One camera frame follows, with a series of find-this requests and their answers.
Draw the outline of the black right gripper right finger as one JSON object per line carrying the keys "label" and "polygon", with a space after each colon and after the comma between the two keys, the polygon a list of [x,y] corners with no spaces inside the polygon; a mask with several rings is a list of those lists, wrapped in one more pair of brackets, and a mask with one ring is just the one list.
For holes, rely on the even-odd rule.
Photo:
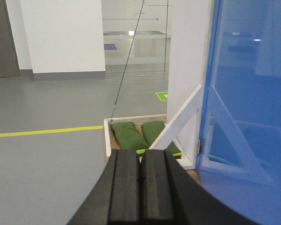
{"label": "black right gripper right finger", "polygon": [[253,225],[202,188],[169,151],[147,150],[141,161],[144,225]]}

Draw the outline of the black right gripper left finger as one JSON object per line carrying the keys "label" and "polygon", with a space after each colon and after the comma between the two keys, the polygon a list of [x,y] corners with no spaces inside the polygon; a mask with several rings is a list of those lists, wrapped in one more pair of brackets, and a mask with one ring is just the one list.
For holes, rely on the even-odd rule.
{"label": "black right gripper left finger", "polygon": [[140,221],[138,156],[132,150],[113,149],[101,177],[68,224],[138,225]]}

